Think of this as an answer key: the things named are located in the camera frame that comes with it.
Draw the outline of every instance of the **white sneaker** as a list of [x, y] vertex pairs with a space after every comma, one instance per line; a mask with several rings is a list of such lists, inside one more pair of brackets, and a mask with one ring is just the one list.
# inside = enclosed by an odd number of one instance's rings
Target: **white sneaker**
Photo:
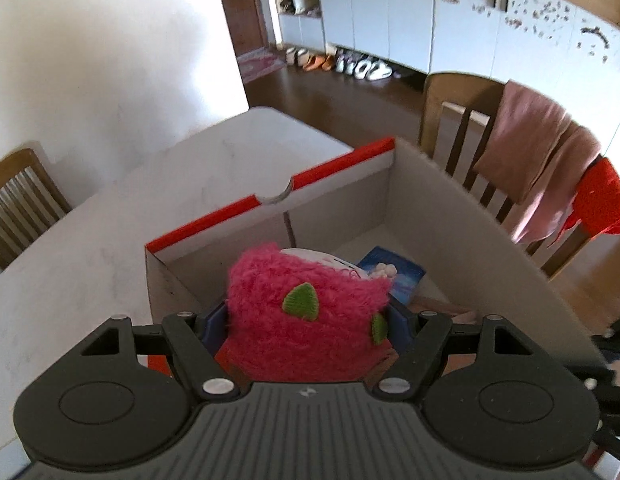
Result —
[[372, 67], [371, 59], [362, 59], [357, 63], [357, 66], [354, 69], [354, 77], [355, 79], [365, 79], [367, 72]]
[[379, 79], [386, 79], [392, 75], [392, 68], [390, 68], [383, 61], [377, 61], [370, 67], [365, 77], [368, 81], [379, 81]]
[[285, 51], [285, 62], [289, 66], [294, 66], [296, 64], [296, 49], [293, 46]]
[[346, 75], [352, 75], [354, 74], [354, 67], [357, 65], [357, 63], [351, 59], [347, 60], [347, 64], [346, 64]]
[[343, 74], [343, 71], [346, 70], [346, 57], [341, 54], [337, 58], [337, 65], [334, 68], [334, 72], [338, 72], [339, 74]]
[[297, 66], [304, 67], [310, 60], [310, 52], [306, 48], [300, 48], [296, 53]]

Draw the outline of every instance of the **green felt patch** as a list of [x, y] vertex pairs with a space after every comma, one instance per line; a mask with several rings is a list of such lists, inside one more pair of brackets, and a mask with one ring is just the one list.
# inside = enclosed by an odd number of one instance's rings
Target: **green felt patch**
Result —
[[314, 321], [319, 317], [319, 298], [311, 283], [295, 286], [283, 300], [283, 312]]
[[388, 323], [382, 314], [372, 316], [372, 342], [380, 345], [388, 336]]

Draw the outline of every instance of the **wooden chair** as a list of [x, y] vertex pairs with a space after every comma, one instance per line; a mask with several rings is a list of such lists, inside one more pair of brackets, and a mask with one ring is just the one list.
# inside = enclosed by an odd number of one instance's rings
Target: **wooden chair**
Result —
[[[445, 164], [445, 172], [453, 176], [457, 168], [463, 144], [466, 141], [468, 126], [472, 111], [489, 117], [487, 125], [478, 143], [477, 149], [472, 156], [470, 169], [463, 180], [463, 187], [471, 191], [477, 179], [477, 173], [472, 171], [474, 164], [484, 153], [485, 146], [490, 138], [492, 127], [496, 118], [501, 96], [503, 95], [503, 83], [480, 76], [462, 73], [437, 73], [431, 74], [426, 79], [424, 89], [423, 115], [421, 117], [421, 129], [419, 131], [419, 145], [421, 150], [429, 158], [434, 158], [439, 137], [439, 126], [442, 116], [443, 103], [450, 103], [465, 108], [461, 116], [461, 123], [456, 132], [454, 142]], [[493, 199], [495, 186], [488, 183], [479, 202], [488, 207]], [[506, 197], [501, 204], [495, 218], [501, 223], [504, 221], [514, 202]], [[577, 254], [577, 252], [590, 240], [589, 235], [578, 226], [565, 241], [541, 264], [541, 270], [552, 278]], [[526, 252], [533, 256], [548, 239], [533, 242], [527, 246]]]
[[0, 267], [70, 210], [34, 150], [18, 150], [0, 161]]

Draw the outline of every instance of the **cardboard box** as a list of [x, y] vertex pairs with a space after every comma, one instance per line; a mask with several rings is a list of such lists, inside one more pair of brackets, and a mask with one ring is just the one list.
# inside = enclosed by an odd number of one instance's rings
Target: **cardboard box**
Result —
[[417, 294], [500, 314], [564, 364], [602, 365], [570, 307], [505, 231], [417, 148], [385, 139], [296, 174], [146, 245], [155, 322], [213, 308], [231, 265], [276, 242], [358, 262], [379, 245], [426, 269]]

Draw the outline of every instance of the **white table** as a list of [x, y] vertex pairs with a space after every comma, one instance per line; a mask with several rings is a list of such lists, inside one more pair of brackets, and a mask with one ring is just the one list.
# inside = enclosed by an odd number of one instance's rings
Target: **white table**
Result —
[[18, 394], [61, 355], [111, 314], [152, 322], [148, 241], [251, 193], [274, 196], [292, 174], [349, 151], [254, 108], [158, 153], [49, 229], [0, 275], [0, 448], [16, 437]]

